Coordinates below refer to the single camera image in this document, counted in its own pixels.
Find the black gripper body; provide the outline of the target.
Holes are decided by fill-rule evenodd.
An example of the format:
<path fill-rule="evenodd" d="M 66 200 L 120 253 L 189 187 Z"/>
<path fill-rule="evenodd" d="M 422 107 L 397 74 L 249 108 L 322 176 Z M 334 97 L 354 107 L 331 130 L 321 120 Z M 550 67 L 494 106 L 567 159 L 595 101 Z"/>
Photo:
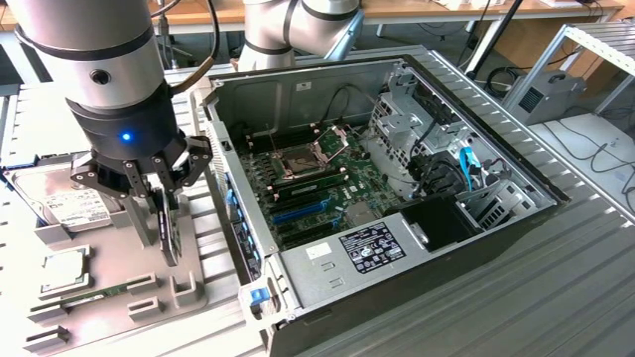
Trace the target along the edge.
<path fill-rule="evenodd" d="M 142 102 L 120 109 L 90 108 L 71 100 L 67 104 L 102 166 L 124 173 L 124 163 L 134 161 L 142 173 L 154 173 L 154 156 L 174 165 L 187 142 L 176 124 L 167 83 Z"/>

